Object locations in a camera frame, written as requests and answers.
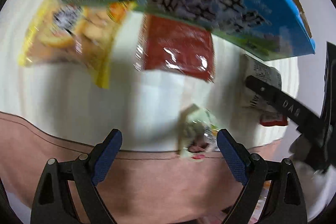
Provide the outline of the pale green snack bag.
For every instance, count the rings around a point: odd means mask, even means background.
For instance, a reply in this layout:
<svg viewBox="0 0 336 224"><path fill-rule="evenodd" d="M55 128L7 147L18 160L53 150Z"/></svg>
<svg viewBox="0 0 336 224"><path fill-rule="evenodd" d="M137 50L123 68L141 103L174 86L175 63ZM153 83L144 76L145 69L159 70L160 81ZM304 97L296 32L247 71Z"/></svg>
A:
<svg viewBox="0 0 336 224"><path fill-rule="evenodd" d="M207 109L196 104L181 113L179 134L179 156L190 161L201 162L217 147L219 124Z"/></svg>

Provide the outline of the yellow biscuit snack bag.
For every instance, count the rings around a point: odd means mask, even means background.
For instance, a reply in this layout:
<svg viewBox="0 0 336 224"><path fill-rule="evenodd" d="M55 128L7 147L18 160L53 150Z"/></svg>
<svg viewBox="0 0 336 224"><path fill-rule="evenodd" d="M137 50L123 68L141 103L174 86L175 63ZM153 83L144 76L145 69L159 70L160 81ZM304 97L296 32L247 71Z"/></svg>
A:
<svg viewBox="0 0 336 224"><path fill-rule="evenodd" d="M110 54L127 15L136 6L134 1L92 7L43 0L27 28L18 63L24 67L81 64L97 87L107 89Z"/></svg>

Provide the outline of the dark red jerky packet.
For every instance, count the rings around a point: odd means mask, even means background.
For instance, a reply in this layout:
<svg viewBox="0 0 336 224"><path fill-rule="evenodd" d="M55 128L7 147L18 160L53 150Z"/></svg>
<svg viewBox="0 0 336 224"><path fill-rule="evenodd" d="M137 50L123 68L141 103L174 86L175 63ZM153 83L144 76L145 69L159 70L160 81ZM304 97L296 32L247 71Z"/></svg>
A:
<svg viewBox="0 0 336 224"><path fill-rule="evenodd" d="M145 14L134 66L138 71L161 70L213 82L213 38L202 28Z"/></svg>

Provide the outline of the small red snack packet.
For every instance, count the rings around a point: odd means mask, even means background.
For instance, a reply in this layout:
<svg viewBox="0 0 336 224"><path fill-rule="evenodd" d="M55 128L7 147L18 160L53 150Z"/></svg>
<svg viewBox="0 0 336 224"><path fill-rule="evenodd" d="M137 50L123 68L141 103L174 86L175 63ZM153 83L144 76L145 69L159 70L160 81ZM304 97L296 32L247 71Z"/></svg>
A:
<svg viewBox="0 0 336 224"><path fill-rule="evenodd" d="M260 124L264 127L287 126L287 117L280 113L265 112L261 114Z"/></svg>

